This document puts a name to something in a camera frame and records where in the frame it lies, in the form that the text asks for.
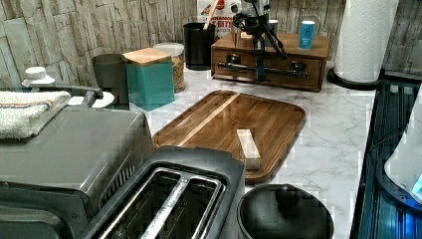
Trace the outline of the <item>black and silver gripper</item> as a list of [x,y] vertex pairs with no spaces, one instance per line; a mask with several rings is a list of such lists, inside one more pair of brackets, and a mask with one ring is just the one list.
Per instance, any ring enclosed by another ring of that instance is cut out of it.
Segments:
[[257,57],[257,80],[265,79],[264,55],[265,40],[268,40],[276,53],[285,60],[288,55],[277,31],[270,24],[269,0],[240,0],[240,7],[235,13],[232,24],[242,32],[253,37],[253,48]]

